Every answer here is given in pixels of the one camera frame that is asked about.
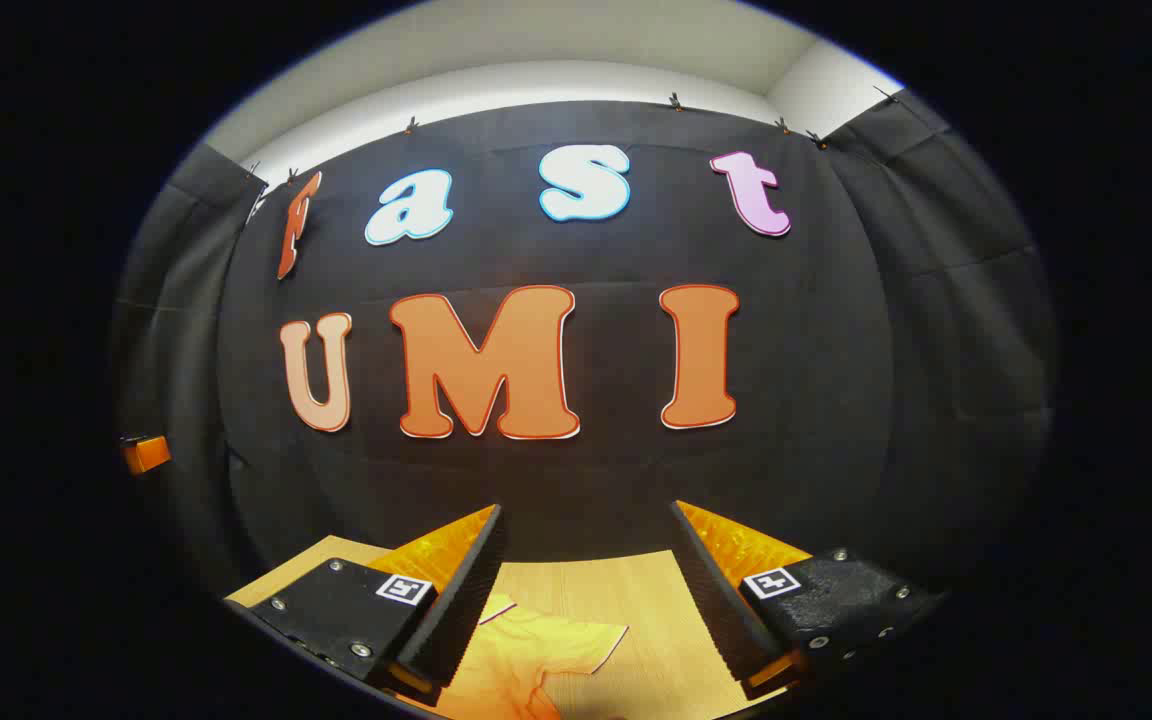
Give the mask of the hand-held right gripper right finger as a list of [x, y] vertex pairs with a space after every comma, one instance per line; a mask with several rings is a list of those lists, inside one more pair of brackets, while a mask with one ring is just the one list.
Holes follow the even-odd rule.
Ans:
[[809, 553], [681, 500], [670, 514], [687, 591], [750, 702], [832, 682], [947, 597], [846, 547]]

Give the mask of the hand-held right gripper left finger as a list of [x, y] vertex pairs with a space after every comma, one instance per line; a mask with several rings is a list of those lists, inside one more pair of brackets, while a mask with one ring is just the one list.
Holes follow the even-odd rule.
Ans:
[[505, 548], [498, 505], [376, 559], [328, 537], [232, 593], [227, 607], [348, 684], [435, 702], [467, 655]]

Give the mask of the orange T-shirt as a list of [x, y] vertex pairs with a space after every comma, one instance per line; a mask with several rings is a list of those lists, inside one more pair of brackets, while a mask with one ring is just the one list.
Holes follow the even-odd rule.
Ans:
[[562, 720], [544, 692], [550, 675], [602, 669], [628, 626], [586, 623], [488, 596], [467, 653], [435, 705], [401, 700], [449, 720]]

